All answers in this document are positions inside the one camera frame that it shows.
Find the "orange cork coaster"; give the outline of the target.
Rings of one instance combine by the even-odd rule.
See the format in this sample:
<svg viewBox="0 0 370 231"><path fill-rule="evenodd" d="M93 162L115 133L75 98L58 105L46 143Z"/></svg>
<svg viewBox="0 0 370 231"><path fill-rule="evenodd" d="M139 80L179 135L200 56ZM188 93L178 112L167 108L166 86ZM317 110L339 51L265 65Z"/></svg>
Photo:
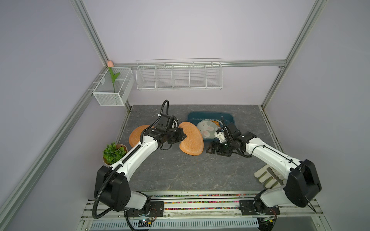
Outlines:
<svg viewBox="0 0 370 231"><path fill-rule="evenodd" d="M199 156L204 150L204 141L199 129L190 122L182 122L179 128L187 136L180 142L180 150L190 156Z"/></svg>
<svg viewBox="0 0 370 231"><path fill-rule="evenodd" d="M140 142L140 136L144 129L146 129L148 125L141 125L138 128L134 129L129 136L129 145L134 148Z"/></svg>

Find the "pale green bunny coaster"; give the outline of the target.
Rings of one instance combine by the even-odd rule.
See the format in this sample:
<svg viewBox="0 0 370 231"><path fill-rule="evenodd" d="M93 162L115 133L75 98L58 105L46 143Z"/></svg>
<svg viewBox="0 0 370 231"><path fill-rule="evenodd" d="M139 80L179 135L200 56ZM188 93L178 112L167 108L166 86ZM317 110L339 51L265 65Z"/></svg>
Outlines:
<svg viewBox="0 0 370 231"><path fill-rule="evenodd" d="M199 122L196 127L200 131L203 139L210 140L215 139L215 133L220 129L220 122L217 120L202 120Z"/></svg>

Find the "teal plastic storage box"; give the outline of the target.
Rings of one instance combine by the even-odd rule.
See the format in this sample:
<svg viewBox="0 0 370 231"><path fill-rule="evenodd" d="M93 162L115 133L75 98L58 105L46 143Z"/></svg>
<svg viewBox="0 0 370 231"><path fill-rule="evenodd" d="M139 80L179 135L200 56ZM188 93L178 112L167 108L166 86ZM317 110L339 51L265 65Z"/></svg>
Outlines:
<svg viewBox="0 0 370 231"><path fill-rule="evenodd" d="M217 120L220 122L220 127L222 127L222 117L224 118L224 122L226 124L235 122L234 117L231 114L221 113L221 112L204 112L204 111L189 113L187 122L190 122L196 126L199 122L205 119ZM213 139L210 139L210 140L203 139L203 140L205 142L209 142L209 141L212 141Z"/></svg>

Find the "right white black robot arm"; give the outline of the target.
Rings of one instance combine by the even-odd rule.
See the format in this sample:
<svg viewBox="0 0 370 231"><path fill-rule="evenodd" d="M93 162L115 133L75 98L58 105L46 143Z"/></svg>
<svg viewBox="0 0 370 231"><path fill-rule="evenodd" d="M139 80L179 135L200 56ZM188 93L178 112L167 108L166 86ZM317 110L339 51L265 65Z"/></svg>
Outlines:
<svg viewBox="0 0 370 231"><path fill-rule="evenodd" d="M293 158L266 144L251 132L241 133L230 123L215 131L216 140L210 143L207 153L229 157L237 153L242 157L256 157L286 181L274 189L265 189L255 198L250 208L258 214L265 214L273 207L294 204L304 208L322 190L320 179L313 162Z"/></svg>

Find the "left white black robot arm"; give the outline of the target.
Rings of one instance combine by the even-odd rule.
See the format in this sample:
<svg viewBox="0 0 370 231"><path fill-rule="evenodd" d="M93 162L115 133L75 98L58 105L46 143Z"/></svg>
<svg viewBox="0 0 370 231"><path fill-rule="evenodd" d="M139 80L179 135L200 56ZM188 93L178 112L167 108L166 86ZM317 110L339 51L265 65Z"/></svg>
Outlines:
<svg viewBox="0 0 370 231"><path fill-rule="evenodd" d="M92 217L99 219L111 211L136 209L150 213L150 197L130 189L129 181L143 161L165 143L172 145L187 136L175 116L159 115L140 135L138 144L110 167L102 166L96 176Z"/></svg>

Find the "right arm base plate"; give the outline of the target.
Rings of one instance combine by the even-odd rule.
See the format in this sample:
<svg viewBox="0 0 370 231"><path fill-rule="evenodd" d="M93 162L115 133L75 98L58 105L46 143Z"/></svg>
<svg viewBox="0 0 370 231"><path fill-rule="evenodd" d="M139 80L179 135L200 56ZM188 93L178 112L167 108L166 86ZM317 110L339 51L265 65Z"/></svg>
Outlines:
<svg viewBox="0 0 370 231"><path fill-rule="evenodd" d="M243 216L251 215L280 215L280 209L278 206L268 208L259 200L240 200L239 210Z"/></svg>

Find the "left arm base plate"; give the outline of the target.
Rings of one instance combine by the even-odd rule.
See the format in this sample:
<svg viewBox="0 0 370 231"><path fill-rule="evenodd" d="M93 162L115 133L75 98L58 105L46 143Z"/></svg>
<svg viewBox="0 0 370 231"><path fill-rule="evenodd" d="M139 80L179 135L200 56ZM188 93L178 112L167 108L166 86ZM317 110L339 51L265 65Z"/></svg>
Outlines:
<svg viewBox="0 0 370 231"><path fill-rule="evenodd" d="M162 217L164 213L164 201L151 201L146 203L142 209L131 208L127 210L129 218L138 217Z"/></svg>

